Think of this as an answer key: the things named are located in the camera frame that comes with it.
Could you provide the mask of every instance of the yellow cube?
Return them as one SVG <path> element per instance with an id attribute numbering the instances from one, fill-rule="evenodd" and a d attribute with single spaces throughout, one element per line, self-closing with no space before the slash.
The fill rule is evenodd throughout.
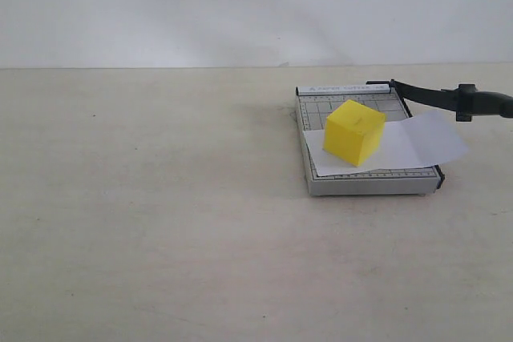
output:
<path id="1" fill-rule="evenodd" d="M 385 121 L 386 114 L 348 100 L 326 119 L 324 150 L 358 167 L 379 148 Z"/>

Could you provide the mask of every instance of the paper sheet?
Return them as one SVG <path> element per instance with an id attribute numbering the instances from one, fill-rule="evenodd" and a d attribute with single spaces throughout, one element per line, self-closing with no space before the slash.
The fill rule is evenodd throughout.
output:
<path id="1" fill-rule="evenodd" d="M 324 130 L 303 131 L 319 176 L 430 167 L 453 161 L 468 152 L 458 132 L 437 110 L 385 123 L 379 149 L 360 167 L 324 151 L 324 133 Z"/>

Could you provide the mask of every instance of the white wall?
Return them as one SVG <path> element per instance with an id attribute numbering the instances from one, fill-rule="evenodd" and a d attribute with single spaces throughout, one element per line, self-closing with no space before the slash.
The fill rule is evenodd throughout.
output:
<path id="1" fill-rule="evenodd" d="M 0 66 L 513 61 L 513 0 L 0 0 Z"/>

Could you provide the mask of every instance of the white paper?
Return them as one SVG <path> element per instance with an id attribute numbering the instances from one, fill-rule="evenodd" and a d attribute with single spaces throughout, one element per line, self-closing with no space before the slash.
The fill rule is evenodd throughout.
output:
<path id="1" fill-rule="evenodd" d="M 468 146 L 458 132 L 437 110 L 385 123 L 378 150 L 360 167 L 326 152 L 322 148 L 324 134 L 324 130 L 303 131 L 319 176 L 430 167 L 451 162 L 468 152 Z"/>

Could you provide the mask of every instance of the white table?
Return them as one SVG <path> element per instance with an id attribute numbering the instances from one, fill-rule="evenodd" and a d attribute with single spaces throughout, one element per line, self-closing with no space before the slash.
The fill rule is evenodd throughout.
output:
<path id="1" fill-rule="evenodd" d="M 454 122 L 434 195 L 307 194 L 294 87 L 390 78 L 513 94 L 508 64 L 1 70 L 2 342 L 510 341 L 512 120 Z"/>

